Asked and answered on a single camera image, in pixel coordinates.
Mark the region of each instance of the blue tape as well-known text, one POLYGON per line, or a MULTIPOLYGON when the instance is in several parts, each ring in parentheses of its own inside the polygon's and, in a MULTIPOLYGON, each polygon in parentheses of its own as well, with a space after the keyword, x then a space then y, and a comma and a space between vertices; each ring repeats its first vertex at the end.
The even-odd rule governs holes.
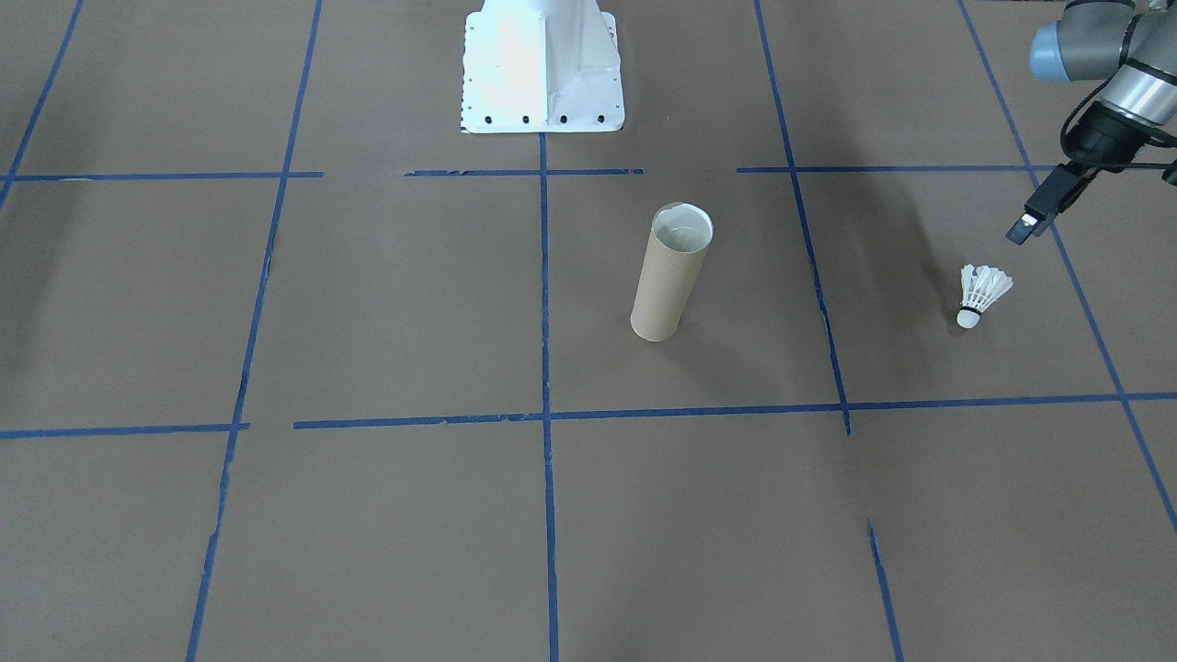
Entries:
POLYGON ((769 33, 764 26, 764 11, 760 8, 760 0, 756 4, 756 21, 760 28, 760 46, 764 48, 764 61, 769 67, 769 82, 772 85, 772 98, 777 104, 777 121, 780 124, 780 139, 785 146, 785 160, 789 161, 789 176, 793 183, 793 193, 797 199, 797 216, 802 224, 802 234, 805 238, 805 252, 809 254, 810 270, 813 272, 813 290, 817 294, 817 305, 822 311, 822 320, 825 324, 825 337, 830 345, 830 368, 833 370, 833 382, 838 388, 838 402, 842 403, 842 418, 846 426, 846 435, 853 433, 853 425, 850 421, 850 408, 846 406, 846 386, 842 378, 842 368, 838 364, 838 346, 833 340, 833 326, 830 324, 830 311, 825 305, 825 293, 822 289, 822 273, 817 266, 817 253, 813 250, 813 238, 810 234, 809 217, 805 214, 805 198, 802 196, 802 183, 797 177, 797 161, 793 159, 793 146, 789 139, 789 124, 785 121, 785 106, 780 100, 780 87, 777 85, 777 67, 772 64, 772 51, 769 48, 769 33))
POLYGON ((295 421, 295 430, 331 430, 340 428, 406 428, 414 425, 468 425, 474 423, 521 423, 541 421, 543 413, 479 413, 473 416, 406 416, 403 418, 344 418, 295 421))
POLYGON ((20 174, 15 181, 165 181, 186 179, 315 179, 322 171, 281 172, 133 172, 95 174, 20 174))
POLYGON ((192 616, 192 633, 188 636, 188 650, 186 661, 195 662, 197 649, 200 644, 200 631, 204 627, 205 608, 208 604, 208 587, 212 582, 213 565, 217 560, 217 544, 220 541, 221 524, 225 517, 225 504, 228 498, 230 466, 233 464, 233 456, 237 452, 238 428, 245 410, 245 395, 250 386, 250 370, 253 364, 253 352, 258 343, 258 329, 261 325, 261 310, 266 300, 266 284, 270 280, 270 264, 274 254, 274 240, 278 236, 278 224, 281 220, 282 205, 286 199, 286 184, 290 181, 291 163, 294 159, 294 144, 298 139, 299 120, 302 114, 302 100, 306 97, 306 84, 311 77, 311 60, 314 57, 314 42, 319 32, 319 18, 322 15, 322 0, 315 0, 314 15, 311 19, 311 34, 306 42, 306 54, 302 58, 302 75, 299 79, 298 95, 294 98, 294 112, 291 117, 290 134, 286 139, 286 155, 282 159, 282 177, 278 180, 278 196, 274 199, 274 212, 270 219, 270 236, 266 239, 266 252, 261 260, 261 277, 258 280, 258 293, 253 303, 253 317, 250 322, 250 339, 245 346, 245 359, 241 362, 241 383, 237 393, 237 402, 233 405, 234 428, 228 433, 228 442, 225 446, 225 463, 221 465, 220 490, 217 499, 217 524, 208 536, 208 547, 205 550, 204 571, 200 576, 200 591, 197 595, 197 608, 192 616))
POLYGON ((886 628, 891 633, 891 650, 895 662, 903 662, 903 642, 899 641, 899 624, 895 620, 895 605, 891 603, 891 585, 886 581, 886 567, 883 565, 883 554, 879 551, 878 535, 875 532, 875 519, 870 519, 871 556, 875 558, 875 574, 879 581, 879 594, 883 596, 883 610, 886 613, 886 628))
POLYGON ((746 416, 751 413, 803 413, 842 411, 838 403, 786 404, 763 406, 701 406, 680 409, 609 409, 594 411, 559 411, 553 421, 588 421, 600 418, 674 418, 680 416, 746 416))
POLYGON ((1156 393, 1125 393, 1131 402, 1177 400, 1177 391, 1156 393))
POLYGON ((81 14, 81 6, 84 0, 77 0, 74 2, 74 11, 69 15, 69 25, 66 26, 66 34, 61 38, 61 46, 58 48, 58 57, 53 59, 53 66, 49 67, 49 77, 45 80, 45 86, 41 88, 40 97, 36 98, 36 105, 33 106, 33 114, 28 118, 28 125, 25 127, 25 135, 20 139, 20 146, 16 147, 16 154, 12 159, 12 166, 8 168, 8 177, 5 178, 4 186, 0 187, 0 208, 4 208, 5 201, 8 199, 8 192, 12 190, 12 183, 16 177, 16 172, 20 171, 20 163, 25 159, 25 152, 28 150, 28 141, 33 139, 33 131, 36 128, 36 121, 41 119, 41 111, 45 110, 45 101, 49 98, 49 91, 53 90, 53 81, 58 78, 58 72, 61 71, 61 61, 66 58, 66 51, 69 48, 69 41, 73 39, 74 28, 78 27, 78 16, 81 14))
POLYGON ((560 616, 556 577, 556 476, 552 470, 551 384, 551 279, 547 234, 547 134, 539 134, 539 249, 540 249, 540 379, 544 400, 544 510, 547 530, 547 647, 551 662, 560 658, 560 616))
POLYGON ((624 176, 645 174, 640 167, 600 167, 581 170, 414 170, 406 172, 405 177, 599 177, 599 176, 624 176))
POLYGON ((0 430, 0 439, 47 439, 61 437, 132 437, 138 435, 179 435, 184 432, 230 432, 247 430, 248 423, 212 423, 202 425, 135 425, 129 428, 46 428, 39 430, 0 430))
MULTIPOLYGON (((1177 399, 1173 393, 1132 393, 1130 399, 1177 399)), ((846 406, 851 411, 889 411, 889 410, 915 410, 915 409, 966 409, 985 406, 1031 406, 1051 404, 1091 404, 1119 402, 1117 393, 1084 393, 1072 396, 1025 396, 1011 398, 958 398, 943 400, 883 400, 883 402, 849 402, 846 406)), ((842 411, 840 403, 812 403, 812 404, 780 404, 780 405, 750 405, 750 406, 696 406, 696 408, 667 408, 667 409, 601 409, 601 410, 573 410, 573 411, 550 411, 547 417, 552 421, 597 421, 619 418, 676 418, 676 417, 706 417, 706 416, 749 416, 756 413, 780 415, 780 413, 810 413, 842 411)), ((294 423, 295 430, 321 430, 333 428, 394 428, 412 425, 444 425, 444 424, 479 424, 479 423, 520 423, 528 421, 543 421, 544 412, 530 413, 479 413, 472 416, 413 416, 401 418, 346 418, 325 421, 298 421, 294 423)))
POLYGON ((882 411, 905 409, 952 409, 969 406, 1024 406, 1036 404, 1099 403, 1119 402, 1116 393, 1095 393, 1082 396, 1028 396, 1020 398, 963 398, 945 400, 899 400, 899 402, 864 402, 850 403, 853 411, 882 411))
MULTIPOLYGON (((957 6, 960 8, 960 14, 964 16, 965 25, 969 26, 969 33, 972 35, 972 42, 977 47, 977 53, 980 55, 982 64, 985 66, 985 73, 989 75, 990 85, 993 86, 993 93, 997 94, 997 100, 1002 106, 1002 112, 1005 113, 1005 121, 1010 125, 1010 132, 1013 134, 1013 141, 1017 144, 1018 152, 1022 154, 1022 163, 1025 165, 1025 170, 1030 174, 1030 180, 1033 183, 1035 188, 1037 188, 1040 183, 1038 181, 1038 176, 1035 174, 1036 166, 1030 163, 1030 155, 1026 153, 1022 134, 1018 132, 1017 124, 1013 121, 1013 114, 1010 112, 1009 104, 1005 102, 1005 95, 1002 93, 1002 86, 998 85, 997 77, 993 75, 993 68, 989 64, 989 57, 985 54, 985 47, 980 42, 980 35, 977 33, 977 27, 972 22, 969 8, 965 6, 964 0, 957 0, 957 6)), ((1108 375, 1111 377, 1112 384, 1116 388, 1121 406, 1123 406, 1124 415, 1128 417, 1129 425, 1132 428, 1132 435, 1136 437, 1136 444, 1139 446, 1141 455, 1144 457, 1144 464, 1149 469, 1149 475, 1152 476, 1152 483, 1157 489, 1157 495, 1161 497, 1161 503, 1165 509, 1165 514, 1169 516, 1169 523, 1172 525, 1173 531, 1177 532, 1177 510, 1173 509, 1169 490, 1165 488, 1161 472, 1157 470, 1156 462, 1152 459, 1152 451, 1149 450, 1149 444, 1144 439, 1144 433, 1141 431, 1141 428, 1136 422, 1136 413, 1132 411, 1131 398, 1129 398, 1128 393, 1124 392, 1124 384, 1119 379, 1119 373, 1116 371, 1116 364, 1111 359, 1111 352, 1108 351, 1108 345, 1104 343, 1103 333, 1099 331, 1099 325, 1096 323, 1095 313, 1091 311, 1088 297, 1083 292, 1083 285, 1079 283, 1078 273, 1075 271, 1075 265, 1071 263, 1071 257, 1066 251, 1066 245, 1063 243, 1063 234, 1059 232, 1058 225, 1051 225, 1050 231, 1055 238, 1055 245, 1058 246, 1058 252, 1063 258, 1063 265, 1066 267, 1066 274, 1071 279, 1071 286, 1075 289, 1075 293, 1079 298, 1079 304, 1083 306, 1083 315, 1088 318, 1088 325, 1091 327, 1092 336, 1095 336, 1096 345, 1098 345, 1099 353, 1103 356, 1104 365, 1108 368, 1108 375)))
MULTIPOLYGON (((1053 166, 1035 166, 1050 170, 1053 166)), ((773 173, 846 173, 846 172, 1022 172, 1025 166, 1019 165, 902 165, 902 166, 751 166, 738 167, 739 174, 773 174, 773 173)))

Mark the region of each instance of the black cable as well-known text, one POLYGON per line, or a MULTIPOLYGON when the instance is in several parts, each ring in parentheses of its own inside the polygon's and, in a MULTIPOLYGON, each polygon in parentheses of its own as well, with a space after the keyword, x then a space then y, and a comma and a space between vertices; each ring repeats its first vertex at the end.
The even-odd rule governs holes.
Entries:
MULTIPOLYGON (((1170 1, 1170 5, 1172 5, 1172 2, 1175 2, 1177 0, 1169 0, 1169 1, 1170 1)), ((1109 163, 1100 163, 1100 161, 1088 161, 1088 160, 1084 160, 1084 159, 1077 159, 1077 158, 1075 158, 1073 152, 1071 152, 1071 150, 1066 146, 1066 134, 1071 130, 1071 123, 1075 121, 1075 118, 1078 117, 1079 112, 1088 104, 1090 104, 1091 100, 1095 99, 1097 94, 1099 94, 1100 92, 1103 92, 1104 87, 1108 87, 1109 82, 1111 82, 1110 78, 1108 80, 1100 82, 1099 85, 1097 85, 1096 88, 1092 90, 1090 94, 1088 94, 1086 97, 1083 98, 1082 101, 1079 101, 1078 106, 1075 106, 1075 110, 1071 111, 1071 114, 1066 115, 1066 119, 1063 121, 1063 128, 1060 128, 1059 132, 1058 132, 1058 144, 1063 148, 1063 154, 1068 159, 1070 159, 1072 161, 1080 163, 1080 164, 1083 164, 1085 166, 1089 166, 1089 167, 1098 167, 1098 168, 1103 168, 1103 170, 1119 170, 1119 168, 1130 168, 1130 170, 1169 170, 1170 167, 1172 167, 1172 164, 1149 164, 1149 163, 1145 163, 1145 164, 1133 164, 1133 163, 1128 163, 1128 164, 1109 164, 1109 163)), ((1162 147, 1162 148, 1177 147, 1177 138, 1173 138, 1172 135, 1165 133, 1164 131, 1161 131, 1158 128, 1145 127, 1143 125, 1139 125, 1138 123, 1137 123, 1137 127, 1141 131, 1143 131, 1144 133, 1149 134, 1149 140, 1145 143, 1145 145, 1150 145, 1152 147, 1162 147)))

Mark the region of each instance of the tube opening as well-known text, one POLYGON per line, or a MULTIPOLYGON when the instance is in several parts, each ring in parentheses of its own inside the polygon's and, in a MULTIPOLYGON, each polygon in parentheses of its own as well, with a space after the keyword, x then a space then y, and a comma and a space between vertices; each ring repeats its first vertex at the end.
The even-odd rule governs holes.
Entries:
POLYGON ((653 231, 667 249, 678 253, 697 253, 711 244, 714 229, 707 212, 679 203, 663 207, 654 216, 653 231))

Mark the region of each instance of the shuttlecock feathers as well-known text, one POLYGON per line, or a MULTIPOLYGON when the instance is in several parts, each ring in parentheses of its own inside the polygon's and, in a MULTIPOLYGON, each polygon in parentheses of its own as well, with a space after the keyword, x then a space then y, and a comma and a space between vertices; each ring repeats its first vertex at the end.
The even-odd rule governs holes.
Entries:
POLYGON ((957 324, 964 329, 976 326, 980 322, 980 313, 1009 292, 1010 287, 1013 287, 1013 279, 999 269, 964 265, 960 270, 960 290, 964 294, 960 298, 957 324))

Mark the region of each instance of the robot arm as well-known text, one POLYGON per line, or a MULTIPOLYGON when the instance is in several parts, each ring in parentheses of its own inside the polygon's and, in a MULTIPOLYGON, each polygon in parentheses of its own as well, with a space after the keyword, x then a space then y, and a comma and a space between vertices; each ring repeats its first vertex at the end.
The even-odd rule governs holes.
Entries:
MULTIPOLYGON (((1075 0, 1062 20, 1038 31, 1031 69, 1044 80, 1110 79, 1075 127, 1066 131, 1078 110, 1064 125, 1070 160, 1026 200, 1006 233, 1016 244, 1045 232, 1100 171, 1123 172, 1146 144, 1177 146, 1162 131, 1177 115, 1177 11, 1137 14, 1133 0, 1075 0)), ((1177 161, 1159 167, 1177 185, 1177 161)))

